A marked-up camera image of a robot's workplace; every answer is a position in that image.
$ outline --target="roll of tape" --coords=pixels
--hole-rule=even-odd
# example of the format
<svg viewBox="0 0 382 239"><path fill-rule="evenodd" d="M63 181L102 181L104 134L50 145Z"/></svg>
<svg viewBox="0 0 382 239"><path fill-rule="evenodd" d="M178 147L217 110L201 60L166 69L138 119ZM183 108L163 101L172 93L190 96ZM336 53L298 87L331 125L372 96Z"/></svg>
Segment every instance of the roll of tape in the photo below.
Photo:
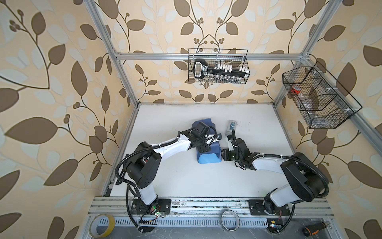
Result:
<svg viewBox="0 0 382 239"><path fill-rule="evenodd" d="M234 229L228 229L228 228L226 228L225 225L224 225L224 223L223 223L223 216L226 216L226 215L228 215L228 214L233 215L233 216L235 217L235 219L236 219L236 227L235 227ZM228 230L228 231L236 231L236 230L239 228L239 226L240 226L240 218L239 218L239 216L237 215L237 213L234 212L234 211L232 211L232 210L227 210L227 211L223 212L222 217L221 217L221 222L222 222L222 227L223 227L224 229Z"/></svg>
<svg viewBox="0 0 382 239"><path fill-rule="evenodd" d="M102 219L109 219L109 225L107 226L106 231L104 231L101 235L97 233L97 225L100 223ZM89 233L94 238L107 237L115 227L115 219L112 215L108 214L100 214L95 217L95 219L90 224Z"/></svg>

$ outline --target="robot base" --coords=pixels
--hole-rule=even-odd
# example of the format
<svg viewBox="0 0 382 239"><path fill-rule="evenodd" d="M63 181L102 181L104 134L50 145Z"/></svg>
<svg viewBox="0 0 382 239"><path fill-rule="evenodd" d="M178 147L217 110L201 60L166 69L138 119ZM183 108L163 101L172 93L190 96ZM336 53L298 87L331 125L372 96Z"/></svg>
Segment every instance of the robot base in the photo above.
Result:
<svg viewBox="0 0 382 239"><path fill-rule="evenodd" d="M158 202L155 204L156 207L159 207L159 211L162 211L164 213L170 212L171 208L171 199L168 198L160 198L158 199ZM133 203L131 205L131 213L136 215L142 215L148 213L150 208L148 208L146 204L142 202L141 199L133 199Z"/></svg>
<svg viewBox="0 0 382 239"><path fill-rule="evenodd" d="M252 216L269 216L266 212L264 212L264 200L262 199L251 199L248 200L249 204L249 210L251 211ZM283 207L280 207L281 215L282 216L289 216L290 210L288 205L285 205Z"/></svg>

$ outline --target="wallpaper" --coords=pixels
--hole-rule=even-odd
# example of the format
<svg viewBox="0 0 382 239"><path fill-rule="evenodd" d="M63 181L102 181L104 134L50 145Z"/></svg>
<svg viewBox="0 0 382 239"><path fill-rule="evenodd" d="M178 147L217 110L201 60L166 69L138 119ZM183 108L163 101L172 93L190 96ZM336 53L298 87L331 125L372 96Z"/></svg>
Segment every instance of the wallpaper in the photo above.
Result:
<svg viewBox="0 0 382 239"><path fill-rule="evenodd" d="M222 84L188 78L188 63L166 60L122 61L140 102L264 103L273 102L282 86L282 73L291 61L249 61L246 84Z"/></svg>
<svg viewBox="0 0 382 239"><path fill-rule="evenodd" d="M323 31L311 58L338 78L363 106L360 114L382 134L382 2L346 2Z"/></svg>
<svg viewBox="0 0 382 239"><path fill-rule="evenodd" d="M0 238L74 238L133 109L78 3L0 0Z"/></svg>
<svg viewBox="0 0 382 239"><path fill-rule="evenodd" d="M382 2L343 4L324 30L311 57L331 71L359 112L379 132L382 116ZM278 110L297 151L306 154L330 181L328 201L349 239L382 238L382 157L350 120L335 130L309 130L288 97Z"/></svg>
<svg viewBox="0 0 382 239"><path fill-rule="evenodd" d="M95 2L115 49L125 53L180 53L181 48L300 53L328 3L325 0Z"/></svg>

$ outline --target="white tabletop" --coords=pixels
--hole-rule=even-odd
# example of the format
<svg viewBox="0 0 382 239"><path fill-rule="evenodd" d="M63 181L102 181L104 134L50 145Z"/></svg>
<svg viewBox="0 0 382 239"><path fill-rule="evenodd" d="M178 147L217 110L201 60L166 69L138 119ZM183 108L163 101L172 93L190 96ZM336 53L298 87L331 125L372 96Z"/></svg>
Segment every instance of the white tabletop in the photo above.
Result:
<svg viewBox="0 0 382 239"><path fill-rule="evenodd" d="M139 109L126 153L138 144L160 143L176 137L178 130L211 118L223 135L221 148L227 148L225 132L230 120L237 122L236 137L251 152L292 155L292 150L271 105L142 105ZM178 153L160 163L153 181L160 197L264 197L287 184L284 175L235 167L233 161L199 164L196 149ZM126 184L114 185L111 197L126 196Z"/></svg>

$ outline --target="wire basket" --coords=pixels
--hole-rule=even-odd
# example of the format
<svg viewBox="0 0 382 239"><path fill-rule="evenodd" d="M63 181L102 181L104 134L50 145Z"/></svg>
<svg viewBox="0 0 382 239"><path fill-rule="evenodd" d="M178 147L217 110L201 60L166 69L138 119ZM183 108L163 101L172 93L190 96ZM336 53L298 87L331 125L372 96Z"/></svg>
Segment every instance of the wire basket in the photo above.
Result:
<svg viewBox="0 0 382 239"><path fill-rule="evenodd" d="M209 83L245 84L251 74L248 50L188 49L188 79Z"/></svg>
<svg viewBox="0 0 382 239"><path fill-rule="evenodd" d="M335 87L322 76L322 70L335 79ZM293 99L310 129L335 129L362 108L319 62L313 67L298 67L285 72L282 77L288 96ZM347 103L349 99L359 107L350 106Z"/></svg>

